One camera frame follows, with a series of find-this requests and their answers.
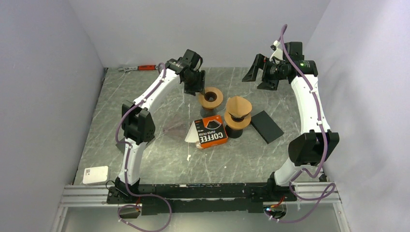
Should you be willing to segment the brown paper coffee filter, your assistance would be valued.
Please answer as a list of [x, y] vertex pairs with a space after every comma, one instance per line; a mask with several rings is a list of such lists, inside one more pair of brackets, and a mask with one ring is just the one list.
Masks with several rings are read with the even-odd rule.
[[233, 117], [242, 118], [252, 111], [252, 104], [243, 97], [233, 96], [227, 100], [226, 111]]

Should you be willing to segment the clear plastic filter bag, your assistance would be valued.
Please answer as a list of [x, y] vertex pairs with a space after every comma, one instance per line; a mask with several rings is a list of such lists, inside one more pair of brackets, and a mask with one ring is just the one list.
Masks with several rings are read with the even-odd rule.
[[189, 124], [185, 119], [173, 117], [167, 120], [162, 128], [165, 135], [185, 139], [189, 130]]

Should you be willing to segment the blue ribbed glass dripper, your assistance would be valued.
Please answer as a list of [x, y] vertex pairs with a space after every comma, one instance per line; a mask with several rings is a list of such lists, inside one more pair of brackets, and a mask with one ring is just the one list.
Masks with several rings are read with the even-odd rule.
[[231, 119], [232, 119], [234, 122], [241, 122], [241, 121], [243, 121], [243, 120], [245, 119], [245, 117], [246, 117], [246, 116], [242, 116], [242, 117], [231, 116]]

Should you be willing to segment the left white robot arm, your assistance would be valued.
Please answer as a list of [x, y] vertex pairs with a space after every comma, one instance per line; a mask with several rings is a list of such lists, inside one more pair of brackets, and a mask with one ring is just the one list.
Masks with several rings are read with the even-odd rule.
[[[155, 123], [152, 118], [167, 95], [184, 86], [184, 93], [195, 96], [205, 91], [205, 71], [201, 70], [203, 58], [192, 50], [186, 50], [182, 57], [171, 58], [158, 64], [158, 78], [132, 102], [122, 105], [121, 120], [116, 129], [116, 141], [125, 145], [124, 160], [118, 177], [117, 187], [122, 187], [120, 197], [127, 203], [138, 199], [140, 167], [146, 145], [154, 138]], [[124, 141], [118, 139], [119, 131], [124, 132]]]

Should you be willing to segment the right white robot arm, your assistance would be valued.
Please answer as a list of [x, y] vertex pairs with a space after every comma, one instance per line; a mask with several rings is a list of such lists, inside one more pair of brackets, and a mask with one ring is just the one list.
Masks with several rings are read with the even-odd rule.
[[318, 90], [318, 69], [315, 61], [306, 60], [302, 42], [281, 45], [274, 41], [270, 57], [257, 54], [242, 82], [254, 82], [263, 71], [262, 90], [277, 90], [281, 80], [287, 80], [294, 91], [300, 121], [300, 135], [288, 145], [288, 159], [274, 172], [275, 182], [268, 185], [266, 194], [273, 201], [285, 194], [285, 187], [308, 166], [321, 169], [339, 142], [339, 134], [332, 132], [326, 121]]

